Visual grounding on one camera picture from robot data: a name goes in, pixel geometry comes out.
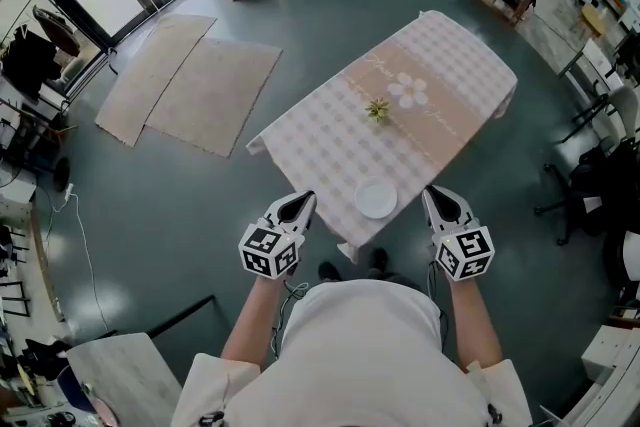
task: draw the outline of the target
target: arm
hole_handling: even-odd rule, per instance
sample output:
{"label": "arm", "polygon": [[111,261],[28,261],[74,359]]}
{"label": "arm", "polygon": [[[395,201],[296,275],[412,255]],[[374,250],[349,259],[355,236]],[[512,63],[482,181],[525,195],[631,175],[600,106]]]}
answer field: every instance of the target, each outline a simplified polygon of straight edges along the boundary
{"label": "arm", "polygon": [[449,281],[456,322],[458,359],[466,369],[474,361],[487,368],[502,361],[502,349],[475,279]]}
{"label": "arm", "polygon": [[240,317],[222,349],[222,359],[262,366],[280,301],[282,280],[256,278]]}

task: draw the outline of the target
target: checkered tablecloth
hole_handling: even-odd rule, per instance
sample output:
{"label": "checkered tablecloth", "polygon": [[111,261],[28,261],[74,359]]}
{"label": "checkered tablecloth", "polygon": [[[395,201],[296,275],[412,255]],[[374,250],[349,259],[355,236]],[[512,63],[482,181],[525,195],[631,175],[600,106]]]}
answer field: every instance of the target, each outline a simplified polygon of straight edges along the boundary
{"label": "checkered tablecloth", "polygon": [[[389,40],[445,84],[480,119],[479,126],[506,110],[516,76],[477,37],[442,13],[422,14]],[[381,45],[358,61],[370,58]],[[355,261],[357,249],[391,222],[448,162],[430,159],[393,122],[376,124],[367,118],[369,99],[350,86],[345,72],[294,105],[247,148],[252,154],[269,151],[295,190],[315,191],[317,213],[345,240],[339,247]],[[446,122],[455,128],[455,117]],[[354,191],[369,176],[386,177],[396,186],[398,203],[385,219],[369,219],[355,207]]]}

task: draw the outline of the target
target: doormat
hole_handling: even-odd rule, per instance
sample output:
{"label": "doormat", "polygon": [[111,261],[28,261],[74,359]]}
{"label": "doormat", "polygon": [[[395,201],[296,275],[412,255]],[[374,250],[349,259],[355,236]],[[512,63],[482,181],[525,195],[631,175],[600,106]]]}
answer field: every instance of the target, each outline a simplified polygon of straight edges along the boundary
{"label": "doormat", "polygon": [[282,50],[202,38],[146,124],[228,157]]}
{"label": "doormat", "polygon": [[162,17],[118,77],[96,124],[124,144],[135,146],[154,105],[215,20],[193,15]]}

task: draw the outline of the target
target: white plate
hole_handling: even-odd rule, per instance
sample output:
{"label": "white plate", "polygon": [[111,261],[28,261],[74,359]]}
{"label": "white plate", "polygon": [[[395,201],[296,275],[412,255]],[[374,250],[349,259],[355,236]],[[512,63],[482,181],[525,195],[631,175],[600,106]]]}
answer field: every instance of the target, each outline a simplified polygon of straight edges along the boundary
{"label": "white plate", "polygon": [[391,180],[381,176],[365,178],[353,195],[356,208],[370,219],[387,217],[398,203],[398,192]]}

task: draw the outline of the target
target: flower pattern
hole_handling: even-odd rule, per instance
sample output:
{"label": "flower pattern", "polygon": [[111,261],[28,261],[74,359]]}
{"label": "flower pattern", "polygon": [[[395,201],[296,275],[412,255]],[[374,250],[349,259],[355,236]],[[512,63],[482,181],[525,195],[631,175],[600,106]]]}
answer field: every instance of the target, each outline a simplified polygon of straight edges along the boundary
{"label": "flower pattern", "polygon": [[427,84],[422,79],[413,80],[404,72],[396,76],[398,82],[393,82],[387,87],[387,91],[393,96],[399,96],[398,104],[403,109],[411,109],[415,104],[427,105],[429,98],[424,92]]}

